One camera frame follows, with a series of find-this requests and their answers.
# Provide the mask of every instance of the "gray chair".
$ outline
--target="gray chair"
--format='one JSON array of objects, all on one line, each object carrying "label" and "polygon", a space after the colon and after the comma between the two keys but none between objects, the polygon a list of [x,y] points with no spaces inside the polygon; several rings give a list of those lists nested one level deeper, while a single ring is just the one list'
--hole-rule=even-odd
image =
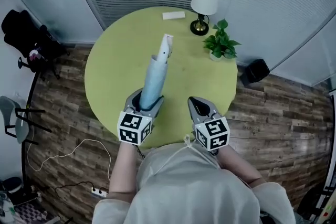
[{"label": "gray chair", "polygon": [[[20,107],[20,105],[13,101],[12,99],[5,97],[5,96],[1,96],[0,97],[0,111],[2,113],[2,116],[4,118],[4,125],[5,125],[5,133],[15,137],[18,141],[19,144],[21,144],[22,142],[28,142],[31,144],[35,144],[38,145],[38,143],[31,141],[31,140],[27,140],[27,136],[29,134],[29,126],[33,125],[36,126],[42,130],[45,130],[49,133],[51,133],[51,130],[48,128],[45,128],[39,124],[34,123],[33,121],[28,119],[28,114],[29,113],[42,113],[45,112],[44,110],[38,110],[38,109],[22,109]],[[15,115],[17,117],[15,125],[11,125],[11,114],[12,112],[15,111]],[[22,115],[20,115],[20,112],[24,112],[24,114],[26,115],[26,117],[23,117]],[[8,131],[8,129],[12,129],[15,128],[15,134],[12,134]]]}]

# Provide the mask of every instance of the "white plant pot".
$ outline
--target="white plant pot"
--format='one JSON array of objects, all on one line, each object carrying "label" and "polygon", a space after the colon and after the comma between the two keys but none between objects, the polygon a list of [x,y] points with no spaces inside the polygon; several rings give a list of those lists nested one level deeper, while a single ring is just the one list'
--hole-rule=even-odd
[{"label": "white plant pot", "polygon": [[223,57],[223,55],[222,55],[220,58],[214,56],[214,55],[212,54],[212,50],[210,50],[209,55],[210,55],[210,59],[213,60],[213,61],[215,61],[215,62],[220,61],[220,60],[222,59],[222,57]]}]

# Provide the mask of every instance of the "forearm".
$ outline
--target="forearm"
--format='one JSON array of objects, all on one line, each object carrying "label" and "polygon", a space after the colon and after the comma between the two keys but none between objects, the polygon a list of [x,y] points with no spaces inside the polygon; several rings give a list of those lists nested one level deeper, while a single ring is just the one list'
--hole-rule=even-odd
[{"label": "forearm", "polygon": [[256,187],[265,182],[260,172],[245,161],[231,146],[221,147],[217,159],[222,168],[231,171],[246,182],[250,187]]},{"label": "forearm", "polygon": [[127,194],[136,192],[136,152],[135,146],[121,142],[117,160],[111,174],[110,193]]}]

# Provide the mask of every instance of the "short sleeve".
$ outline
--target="short sleeve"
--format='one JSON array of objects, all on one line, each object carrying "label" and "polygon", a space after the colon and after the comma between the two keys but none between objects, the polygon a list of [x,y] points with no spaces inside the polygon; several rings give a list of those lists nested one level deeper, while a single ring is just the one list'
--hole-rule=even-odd
[{"label": "short sleeve", "polygon": [[295,216],[286,190],[278,183],[264,183],[252,189],[260,210],[268,213],[277,224],[295,224]]},{"label": "short sleeve", "polygon": [[129,208],[130,204],[125,201],[101,200],[95,207],[92,224],[122,224]]}]

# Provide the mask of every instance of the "potted plant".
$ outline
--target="potted plant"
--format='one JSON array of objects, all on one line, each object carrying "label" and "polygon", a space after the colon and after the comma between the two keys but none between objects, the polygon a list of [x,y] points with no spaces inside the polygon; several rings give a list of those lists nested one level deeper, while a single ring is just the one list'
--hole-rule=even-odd
[{"label": "potted plant", "polygon": [[203,42],[204,48],[210,50],[210,58],[213,61],[220,61],[222,56],[227,59],[237,57],[235,50],[236,45],[240,45],[237,41],[230,40],[229,35],[225,32],[225,28],[228,26],[228,22],[223,19],[220,20],[217,25],[214,25],[214,29],[217,29],[215,35],[207,37]]}]

